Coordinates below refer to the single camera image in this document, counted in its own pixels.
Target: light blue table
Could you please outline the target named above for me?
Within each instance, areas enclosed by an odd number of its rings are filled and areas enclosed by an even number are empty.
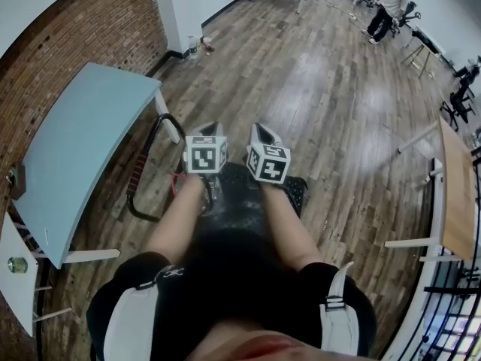
[[[119,256],[118,250],[68,252],[83,209],[119,143],[155,98],[166,113],[158,80],[87,63],[65,88],[23,159],[26,193],[14,205],[55,267]],[[180,140],[170,122],[171,140]]]

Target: foot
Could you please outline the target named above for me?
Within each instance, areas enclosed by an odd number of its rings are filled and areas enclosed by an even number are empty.
[[[370,38],[372,38],[372,36],[369,35],[369,32],[367,31],[367,29],[361,29],[361,32],[362,32],[363,34],[365,34],[366,36],[369,36]]]

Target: black handle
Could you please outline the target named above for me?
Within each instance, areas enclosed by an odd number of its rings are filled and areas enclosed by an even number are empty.
[[[153,124],[152,128],[150,129],[149,135],[145,141],[144,147],[142,148],[141,153],[138,155],[137,162],[135,163],[134,170],[130,177],[129,184],[127,186],[127,206],[132,213],[137,218],[141,218],[142,220],[149,220],[150,222],[159,222],[160,218],[154,217],[153,215],[145,214],[138,211],[134,205],[134,197],[135,193],[137,192],[137,187],[139,182],[141,181],[142,173],[144,172],[145,163],[147,162],[147,158],[149,157],[150,147],[154,139],[156,138],[157,132],[160,128],[160,125],[164,120],[170,120],[174,127],[180,134],[180,137],[185,141],[186,140],[186,133],[183,131],[182,126],[177,122],[177,120],[170,114],[161,114],[157,117],[156,122]]]

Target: white strap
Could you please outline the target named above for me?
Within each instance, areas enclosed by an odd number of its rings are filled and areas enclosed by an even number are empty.
[[[149,361],[159,289],[126,290],[115,305],[104,342],[105,361]]]
[[[354,262],[341,268],[332,279],[326,304],[321,304],[321,349],[356,356],[359,343],[359,324],[355,310],[344,303],[346,271]]]

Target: wooden floor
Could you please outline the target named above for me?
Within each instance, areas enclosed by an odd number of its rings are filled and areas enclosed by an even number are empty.
[[[291,174],[309,183],[302,220],[326,262],[353,260],[352,276],[374,304],[379,329],[372,357],[389,341],[419,268],[419,250],[389,250],[384,241],[428,234],[430,187],[421,185],[437,137],[397,155],[396,147],[433,122],[454,87],[440,63],[435,78],[400,65],[410,32],[373,46],[357,26],[374,11],[348,0],[242,0],[204,28],[215,52],[197,60],[171,59],[156,75],[170,112],[189,131],[223,123],[230,157],[240,162],[250,126],[261,121],[292,149]],[[72,306],[73,314],[44,324],[44,359],[88,360],[85,313],[95,291],[135,255],[153,224],[126,210],[125,188],[155,110],[148,108],[107,167],[89,202],[76,249],[118,248],[118,260],[66,265],[51,272],[55,290],[44,310]],[[480,121],[472,117],[470,133]],[[165,132],[151,150],[138,191],[138,208],[160,214],[180,147]]]

